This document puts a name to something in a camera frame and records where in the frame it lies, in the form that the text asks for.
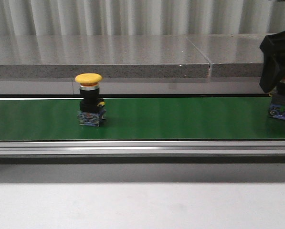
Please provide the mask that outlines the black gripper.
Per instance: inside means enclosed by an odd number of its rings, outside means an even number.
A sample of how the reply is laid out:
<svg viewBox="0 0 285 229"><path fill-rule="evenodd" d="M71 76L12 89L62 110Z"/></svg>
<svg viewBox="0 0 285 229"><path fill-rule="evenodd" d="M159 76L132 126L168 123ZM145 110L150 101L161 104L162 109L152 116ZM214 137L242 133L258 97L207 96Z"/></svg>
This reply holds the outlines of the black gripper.
<svg viewBox="0 0 285 229"><path fill-rule="evenodd" d="M285 77L285 31L266 35L260 50L264 65L259 85L268 93Z"/></svg>

